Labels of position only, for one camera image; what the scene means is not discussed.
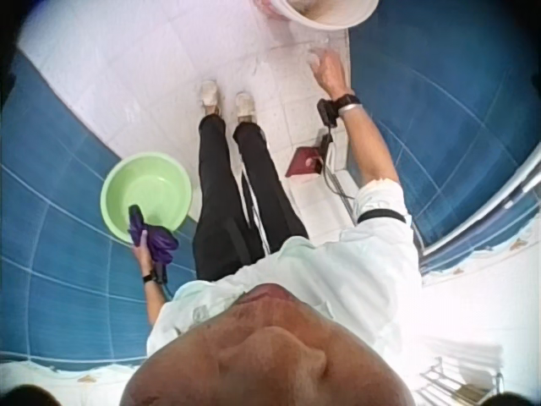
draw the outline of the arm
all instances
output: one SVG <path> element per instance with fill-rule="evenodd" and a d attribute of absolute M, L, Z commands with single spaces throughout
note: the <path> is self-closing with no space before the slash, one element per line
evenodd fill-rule
<path fill-rule="evenodd" d="M 152 258 L 150 257 L 150 251 L 146 244 L 146 236 L 147 232 L 143 231 L 143 233 L 141 234 L 141 243 L 139 244 L 139 247 L 132 248 L 135 258 L 139 263 L 142 277 L 150 275 L 153 267 Z M 154 281 L 145 283 L 144 288 L 146 298 L 146 312 L 149 317 L 150 325 L 154 326 L 154 323 L 156 323 L 158 315 L 160 314 L 161 307 L 166 303 L 166 297 L 161 290 L 161 286 Z"/>
<path fill-rule="evenodd" d="M 338 54 L 332 50 L 314 50 L 319 63 L 311 63 L 314 77 L 331 97 L 337 100 L 353 91 L 346 85 L 344 68 Z M 354 108 L 342 115 L 347 135 L 358 168 L 367 184 L 374 179 L 390 179 L 398 183 L 398 175 L 391 154 L 380 131 L 362 108 Z"/>

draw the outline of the blue tile wall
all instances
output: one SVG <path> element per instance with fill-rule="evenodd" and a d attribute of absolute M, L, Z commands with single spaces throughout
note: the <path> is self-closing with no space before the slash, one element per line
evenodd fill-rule
<path fill-rule="evenodd" d="M 426 246 L 480 208 L 541 140 L 538 44 L 509 4 L 380 0 L 349 31 L 352 87 L 389 146 Z M 351 152 L 347 168 L 360 183 Z"/>
<path fill-rule="evenodd" d="M 17 55 L 2 111 L 0 357 L 59 370 L 145 359 L 150 332 L 130 248 L 107 231 L 99 196 L 119 158 Z M 169 290 L 195 279 L 187 218 Z"/>

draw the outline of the bathroom floor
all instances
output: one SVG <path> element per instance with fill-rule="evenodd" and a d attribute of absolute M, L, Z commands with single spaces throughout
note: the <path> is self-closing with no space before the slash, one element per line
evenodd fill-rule
<path fill-rule="evenodd" d="M 334 48 L 349 70 L 345 30 L 316 31 L 270 20 L 252 0 L 51 0 L 34 10 L 19 39 L 19 48 L 52 89 L 120 157 L 163 151 L 186 167 L 195 194 L 190 214 L 196 220 L 201 81 L 216 80 L 220 86 L 233 171 L 238 175 L 241 168 L 231 137 L 234 97 L 249 91 L 283 177 L 294 148 L 313 145 L 322 127 L 316 102 L 325 94 L 308 66 L 311 47 Z M 335 138 L 336 169 L 343 169 L 343 128 Z M 319 220 L 320 211 L 328 212 L 321 202 L 334 201 L 323 194 L 320 180 L 285 180 L 284 185 L 306 217 L 311 237 L 343 228 L 340 221 L 323 227 Z"/>

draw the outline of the black pants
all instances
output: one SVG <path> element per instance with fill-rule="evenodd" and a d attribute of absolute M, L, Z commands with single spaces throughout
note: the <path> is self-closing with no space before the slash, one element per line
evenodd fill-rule
<path fill-rule="evenodd" d="M 199 178 L 203 193 L 201 216 L 194 236 L 197 278 L 216 281 L 265 254 L 258 230 L 247 222 L 241 194 L 233 177 L 226 124 L 217 115 L 199 125 Z M 260 209 L 270 252 L 293 235 L 308 237 L 281 186 L 261 128 L 241 123 L 233 138 L 243 158 L 248 180 Z"/>

